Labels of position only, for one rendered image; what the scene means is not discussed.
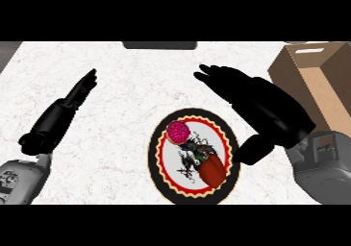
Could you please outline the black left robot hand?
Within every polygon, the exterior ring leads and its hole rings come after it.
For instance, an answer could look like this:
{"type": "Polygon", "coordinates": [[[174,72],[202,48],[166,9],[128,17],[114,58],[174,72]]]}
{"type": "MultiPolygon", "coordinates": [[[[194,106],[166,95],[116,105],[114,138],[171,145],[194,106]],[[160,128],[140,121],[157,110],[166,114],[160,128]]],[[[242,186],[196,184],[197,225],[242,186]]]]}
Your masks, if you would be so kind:
{"type": "Polygon", "coordinates": [[[68,130],[76,111],[97,86],[97,70],[92,69],[73,86],[67,96],[58,98],[42,113],[31,130],[18,140],[21,152],[29,156],[49,154],[68,130]]]}

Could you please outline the black red patterned plate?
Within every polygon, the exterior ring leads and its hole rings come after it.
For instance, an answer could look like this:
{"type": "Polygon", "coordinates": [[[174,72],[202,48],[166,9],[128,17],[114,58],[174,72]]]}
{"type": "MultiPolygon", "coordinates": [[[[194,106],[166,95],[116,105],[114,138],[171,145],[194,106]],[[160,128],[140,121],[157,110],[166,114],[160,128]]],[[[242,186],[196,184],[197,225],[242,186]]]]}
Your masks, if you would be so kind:
{"type": "Polygon", "coordinates": [[[216,205],[234,188],[240,163],[233,162],[239,144],[225,120],[203,109],[182,109],[160,121],[148,146],[148,169],[163,197],[177,205],[216,205]],[[174,144],[166,135],[172,121],[184,121],[191,130],[184,144],[174,144]],[[199,176],[199,166],[215,154],[221,159],[227,179],[211,187],[199,176]]]}

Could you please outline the brown cardboard box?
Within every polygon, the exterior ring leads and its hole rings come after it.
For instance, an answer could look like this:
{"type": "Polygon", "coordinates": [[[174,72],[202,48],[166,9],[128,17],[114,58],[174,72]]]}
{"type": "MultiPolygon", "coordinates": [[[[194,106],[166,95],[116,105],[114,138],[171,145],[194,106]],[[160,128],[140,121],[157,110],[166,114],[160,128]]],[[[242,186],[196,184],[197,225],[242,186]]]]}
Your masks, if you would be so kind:
{"type": "Polygon", "coordinates": [[[347,41],[286,45],[268,68],[273,83],[301,103],[316,132],[351,137],[351,45],[347,41]]]}

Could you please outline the pink frosted cupcake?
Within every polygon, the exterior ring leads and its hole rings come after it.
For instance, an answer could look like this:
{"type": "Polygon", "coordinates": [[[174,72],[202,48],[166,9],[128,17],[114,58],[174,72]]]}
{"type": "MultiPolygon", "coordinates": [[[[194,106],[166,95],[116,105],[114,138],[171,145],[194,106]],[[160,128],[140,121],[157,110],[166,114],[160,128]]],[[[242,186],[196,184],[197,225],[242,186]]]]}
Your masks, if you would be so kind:
{"type": "Polygon", "coordinates": [[[184,121],[172,121],[166,126],[166,135],[169,141],[179,145],[188,140],[191,130],[184,121]]]}

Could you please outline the red pepper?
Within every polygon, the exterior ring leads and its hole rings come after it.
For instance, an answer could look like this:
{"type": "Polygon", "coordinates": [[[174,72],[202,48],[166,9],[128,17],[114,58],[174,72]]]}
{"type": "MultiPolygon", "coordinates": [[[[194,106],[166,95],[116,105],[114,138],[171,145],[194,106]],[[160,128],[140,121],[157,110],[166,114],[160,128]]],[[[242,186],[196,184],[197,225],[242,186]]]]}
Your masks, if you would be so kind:
{"type": "Polygon", "coordinates": [[[227,172],[221,159],[215,154],[209,155],[209,158],[199,166],[197,172],[205,183],[216,188],[227,179],[227,172]]]}

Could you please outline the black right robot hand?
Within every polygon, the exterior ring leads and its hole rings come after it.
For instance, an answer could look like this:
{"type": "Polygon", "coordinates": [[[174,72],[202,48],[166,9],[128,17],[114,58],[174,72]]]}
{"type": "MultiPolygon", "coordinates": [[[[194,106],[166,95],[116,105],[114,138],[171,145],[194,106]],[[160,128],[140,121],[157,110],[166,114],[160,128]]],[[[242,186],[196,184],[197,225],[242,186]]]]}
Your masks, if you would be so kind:
{"type": "Polygon", "coordinates": [[[228,101],[233,110],[258,132],[233,154],[233,161],[253,165],[279,145],[290,149],[316,128],[296,99],[261,77],[216,65],[199,66],[194,77],[228,101]]]}

